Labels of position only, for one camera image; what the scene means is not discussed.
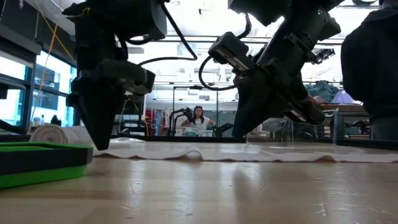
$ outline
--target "bright window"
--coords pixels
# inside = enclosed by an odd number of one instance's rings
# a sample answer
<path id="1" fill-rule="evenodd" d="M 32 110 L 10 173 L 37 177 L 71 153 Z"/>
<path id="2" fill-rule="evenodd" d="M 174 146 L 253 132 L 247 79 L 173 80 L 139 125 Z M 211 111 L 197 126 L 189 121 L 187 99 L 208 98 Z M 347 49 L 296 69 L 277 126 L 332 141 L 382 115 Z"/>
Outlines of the bright window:
<path id="1" fill-rule="evenodd" d="M 76 77 L 72 70 L 73 67 L 50 55 L 47 61 L 47 68 L 43 74 L 47 55 L 47 53 L 41 52 L 36 57 L 35 84 L 41 85 L 43 83 L 44 87 L 69 93 L 70 80 Z"/>
<path id="2" fill-rule="evenodd" d="M 38 98 L 38 90 L 34 91 L 32 102 L 32 120 L 44 116 L 44 122 L 50 123 L 54 115 L 62 121 L 62 126 L 73 126 L 74 109 L 66 106 L 66 98 L 42 91 Z"/>
<path id="3" fill-rule="evenodd" d="M 23 101 L 24 90 L 8 90 L 7 99 L 0 100 L 0 119 L 20 126 Z"/>
<path id="4" fill-rule="evenodd" d="M 0 56 L 0 73 L 8 75 L 10 77 L 25 80 L 26 66 L 21 63 L 10 60 L 8 58 Z"/>

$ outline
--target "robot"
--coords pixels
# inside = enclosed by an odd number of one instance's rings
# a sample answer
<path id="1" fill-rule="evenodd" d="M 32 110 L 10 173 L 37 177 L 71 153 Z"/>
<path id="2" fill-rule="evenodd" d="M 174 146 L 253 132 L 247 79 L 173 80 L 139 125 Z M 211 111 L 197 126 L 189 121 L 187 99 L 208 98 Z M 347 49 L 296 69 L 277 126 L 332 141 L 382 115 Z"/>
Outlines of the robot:
<path id="1" fill-rule="evenodd" d="M 129 91 L 144 96 L 152 91 L 155 74 L 128 62 L 127 43 L 145 44 L 167 33 L 164 0 L 87 0 L 72 4 L 63 14 L 75 23 L 78 77 L 72 82 L 67 105 L 76 109 L 99 150 L 107 149 L 115 108 Z M 296 122 L 321 124 L 325 115 L 302 102 L 300 70 L 314 62 L 319 40 L 341 32 L 328 11 L 343 0 L 230 0 L 237 13 L 249 13 L 268 26 L 284 22 L 267 47 L 247 56 L 248 46 L 227 32 L 208 51 L 217 62 L 230 64 L 236 77 L 239 103 L 233 136 L 240 138 L 267 118 L 285 114 Z M 131 38 L 145 36 L 140 42 Z"/>

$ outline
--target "table surface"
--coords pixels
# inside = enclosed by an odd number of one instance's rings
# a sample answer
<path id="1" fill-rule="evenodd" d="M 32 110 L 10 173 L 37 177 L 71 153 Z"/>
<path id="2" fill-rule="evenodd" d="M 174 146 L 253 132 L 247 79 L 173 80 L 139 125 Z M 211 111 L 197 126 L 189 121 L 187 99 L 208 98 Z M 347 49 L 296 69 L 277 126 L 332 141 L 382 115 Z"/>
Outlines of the table surface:
<path id="1" fill-rule="evenodd" d="M 0 191 L 0 223 L 398 223 L 397 166 L 100 157 L 85 177 Z"/>

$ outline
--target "green plastic container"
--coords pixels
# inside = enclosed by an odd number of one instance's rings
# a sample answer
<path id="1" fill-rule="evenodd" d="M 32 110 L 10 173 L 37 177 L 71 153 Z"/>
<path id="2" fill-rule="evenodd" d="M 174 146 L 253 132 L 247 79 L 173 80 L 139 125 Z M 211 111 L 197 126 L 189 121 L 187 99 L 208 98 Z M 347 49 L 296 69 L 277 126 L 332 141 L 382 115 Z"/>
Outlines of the green plastic container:
<path id="1" fill-rule="evenodd" d="M 0 143 L 0 189 L 81 177 L 92 160 L 92 147 Z"/>

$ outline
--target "blue fabric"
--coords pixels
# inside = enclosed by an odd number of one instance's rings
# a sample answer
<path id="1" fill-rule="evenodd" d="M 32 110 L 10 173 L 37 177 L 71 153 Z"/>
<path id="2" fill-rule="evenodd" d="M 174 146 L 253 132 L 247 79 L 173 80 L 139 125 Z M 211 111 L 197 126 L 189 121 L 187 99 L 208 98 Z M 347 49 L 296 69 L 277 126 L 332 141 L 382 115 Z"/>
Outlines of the blue fabric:
<path id="1" fill-rule="evenodd" d="M 311 96 L 320 96 L 327 102 L 332 102 L 339 89 L 329 85 L 327 81 L 318 81 L 315 85 L 305 85 L 305 89 Z"/>

